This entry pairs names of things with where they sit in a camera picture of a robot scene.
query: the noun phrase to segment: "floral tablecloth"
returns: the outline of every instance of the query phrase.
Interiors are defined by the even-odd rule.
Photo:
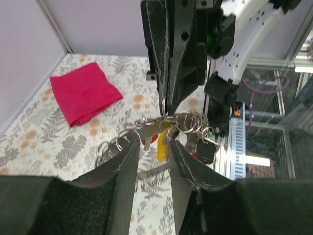
[[[146,81],[147,58],[67,55],[53,72],[63,75],[97,62],[124,98],[83,126],[70,128],[48,79],[0,139],[0,174],[48,175],[73,180],[92,170],[98,145],[122,130],[124,123],[159,117],[157,85]],[[202,111],[203,87],[178,109]],[[155,167],[156,144],[141,148],[139,170]],[[131,235],[174,235],[171,182],[168,172],[139,182],[134,195]]]

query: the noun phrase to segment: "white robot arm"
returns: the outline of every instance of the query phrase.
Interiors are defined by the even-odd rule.
[[[214,128],[224,130],[221,135],[228,135],[230,106],[237,99],[236,90],[249,60],[273,26],[300,0],[240,2],[229,0],[222,4],[226,15],[236,14],[234,43],[228,54],[218,59],[204,88],[208,95],[205,113]]]
[[[238,85],[252,55],[273,26],[284,15],[283,9],[273,8],[267,0],[249,0],[236,10],[234,45],[224,56],[216,71],[224,81]]]

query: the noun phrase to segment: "red napkin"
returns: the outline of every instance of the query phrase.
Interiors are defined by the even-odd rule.
[[[50,77],[54,97],[70,127],[83,125],[123,95],[107,81],[97,63]]]

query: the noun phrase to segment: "black key fob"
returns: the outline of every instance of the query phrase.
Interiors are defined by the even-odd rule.
[[[212,164],[215,150],[215,144],[211,142],[203,143],[202,140],[199,140],[197,143],[197,158],[205,164]]]

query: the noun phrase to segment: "cable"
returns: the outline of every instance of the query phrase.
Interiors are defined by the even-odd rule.
[[[279,79],[279,78],[285,79],[285,81],[286,81],[284,86],[282,86],[281,88],[276,89],[274,91],[261,91],[260,90],[260,88],[262,86],[266,85],[266,83],[273,81],[273,80],[276,80],[276,79]],[[278,92],[281,92],[287,88],[287,86],[290,83],[290,79],[286,76],[272,77],[272,78],[269,78],[269,79],[265,80],[264,82],[262,82],[259,86],[257,86],[257,88],[250,86],[244,77],[241,78],[241,81],[249,90],[253,91],[253,94],[250,98],[250,104],[249,104],[249,124],[248,124],[247,131],[246,131],[246,138],[247,138],[249,135],[249,132],[250,132],[252,119],[253,119],[253,107],[252,107],[253,105],[252,104],[253,104],[253,99],[254,99],[255,95],[256,94],[267,94],[267,95],[269,95],[269,94],[276,94]]]
[[[230,122],[231,118],[234,115],[235,107],[233,105],[231,105],[230,107],[231,107],[231,115],[230,115],[229,119],[226,122],[224,122],[224,124],[222,125],[222,127],[220,129],[220,136],[223,135],[223,133],[222,133],[223,128]]]

